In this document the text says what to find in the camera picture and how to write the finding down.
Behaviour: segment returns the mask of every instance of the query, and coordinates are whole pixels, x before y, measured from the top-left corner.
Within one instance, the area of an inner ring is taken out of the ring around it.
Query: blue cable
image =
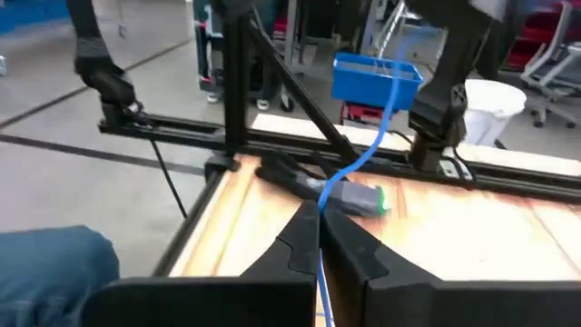
[[[400,57],[404,53],[406,48],[407,45],[400,47],[398,51],[398,57]],[[357,171],[364,163],[366,163],[370,159],[370,157],[377,151],[379,145],[381,144],[381,141],[383,140],[383,135],[385,135],[385,133],[388,131],[389,118],[391,117],[391,113],[393,112],[393,106],[396,102],[396,95],[399,92],[400,66],[401,62],[395,60],[392,69],[393,84],[391,86],[391,92],[389,93],[389,100],[385,106],[385,110],[383,111],[383,117],[381,118],[381,125],[379,126],[378,135],[376,136],[375,140],[373,141],[369,149],[359,159],[357,159],[355,163],[352,163],[349,166],[341,169],[327,181],[325,187],[323,188],[320,194],[319,201],[317,203],[320,215],[323,215],[325,205],[327,204],[327,200],[329,199],[330,192],[333,190],[333,185],[335,184],[335,182],[343,178],[348,173]],[[317,271],[317,283],[319,284],[320,297],[322,298],[323,302],[323,314],[325,316],[325,326],[331,327],[332,317],[330,301],[328,297],[327,283],[325,281],[325,274],[323,271],[322,252],[320,252],[319,270]]]

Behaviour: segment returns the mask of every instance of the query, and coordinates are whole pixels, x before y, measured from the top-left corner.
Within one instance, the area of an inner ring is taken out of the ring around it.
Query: blue denim
[[[87,297],[117,279],[113,245],[87,227],[0,233],[0,327],[79,326]]]

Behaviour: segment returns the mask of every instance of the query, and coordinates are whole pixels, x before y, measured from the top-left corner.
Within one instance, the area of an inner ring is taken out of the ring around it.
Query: wooden table
[[[312,122],[260,114],[253,128],[322,137]],[[376,133],[338,126],[355,144]],[[383,147],[407,149],[397,136]],[[581,163],[535,154],[463,145],[470,161],[581,175]],[[300,199],[254,176],[257,157],[241,155],[226,173],[171,276],[241,274],[271,245]],[[391,249],[443,280],[545,281],[581,279],[581,206],[442,184],[353,173],[380,185],[391,204],[382,219],[355,221]],[[318,301],[317,312],[322,312]],[[317,317],[318,326],[324,318]]]

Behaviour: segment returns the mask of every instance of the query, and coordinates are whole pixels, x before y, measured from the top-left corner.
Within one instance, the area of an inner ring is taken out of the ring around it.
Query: gray floor
[[[190,7],[182,1],[123,0],[126,40],[117,34],[114,1],[94,1],[104,37],[121,66],[192,37]],[[0,123],[82,87],[73,74],[70,25],[50,27],[0,36],[0,54],[9,64],[9,76],[0,78]],[[139,65],[130,76],[150,113],[223,122],[222,105],[206,103],[196,71],[195,47],[189,43]],[[338,122],[340,103],[330,99],[330,83],[309,77],[302,82],[327,116]],[[271,114],[307,118],[300,108],[284,114],[277,103],[272,102]],[[250,112],[252,120],[257,110],[252,107]],[[151,146],[99,134],[100,117],[97,95],[87,91],[0,131],[0,232],[86,224],[113,241],[123,276],[147,275],[182,218],[162,173],[152,168]],[[407,131],[407,116],[399,114],[391,126]],[[581,159],[580,136],[581,127],[567,130],[551,117],[544,129],[535,129],[529,115],[522,114],[500,140],[512,150]],[[203,187],[200,172],[210,152],[161,147],[190,207]]]

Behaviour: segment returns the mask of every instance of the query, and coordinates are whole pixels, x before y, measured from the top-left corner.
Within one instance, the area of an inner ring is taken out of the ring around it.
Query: black metal frame
[[[319,151],[337,166],[353,162],[366,150],[366,146],[351,144],[337,131],[286,67],[268,36],[252,22],[250,15],[224,22],[223,34],[226,72],[224,126],[153,114],[146,116],[148,124],[140,124],[134,115],[117,110],[114,106],[104,105],[105,119],[99,125],[101,132],[225,151],[230,157],[236,153],[263,155],[283,149],[297,161],[309,163],[310,153]],[[327,140],[257,131],[247,127],[250,40]],[[474,174],[472,180],[447,177],[443,173],[418,171],[409,165],[407,152],[380,149],[362,167],[362,171],[468,189],[581,203],[579,177],[487,163],[465,164]]]

